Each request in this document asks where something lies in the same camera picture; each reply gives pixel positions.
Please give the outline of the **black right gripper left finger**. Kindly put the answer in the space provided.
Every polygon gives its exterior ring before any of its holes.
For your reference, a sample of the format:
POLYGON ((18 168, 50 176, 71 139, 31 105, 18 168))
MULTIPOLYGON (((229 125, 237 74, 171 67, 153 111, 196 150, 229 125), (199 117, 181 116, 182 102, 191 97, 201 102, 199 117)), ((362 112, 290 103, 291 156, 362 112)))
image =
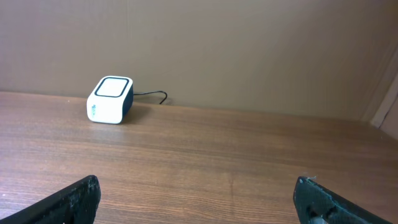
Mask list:
POLYGON ((93 224, 101 200, 98 178, 88 175, 1 220, 1 224, 93 224))

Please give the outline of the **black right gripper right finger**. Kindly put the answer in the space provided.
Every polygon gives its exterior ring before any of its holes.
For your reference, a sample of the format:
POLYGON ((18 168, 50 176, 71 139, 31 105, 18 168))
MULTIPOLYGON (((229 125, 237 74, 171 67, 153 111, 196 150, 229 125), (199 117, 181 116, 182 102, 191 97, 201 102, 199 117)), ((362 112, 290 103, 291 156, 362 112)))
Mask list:
POLYGON ((293 201, 301 224, 391 224, 316 183, 311 177, 298 177, 293 201))

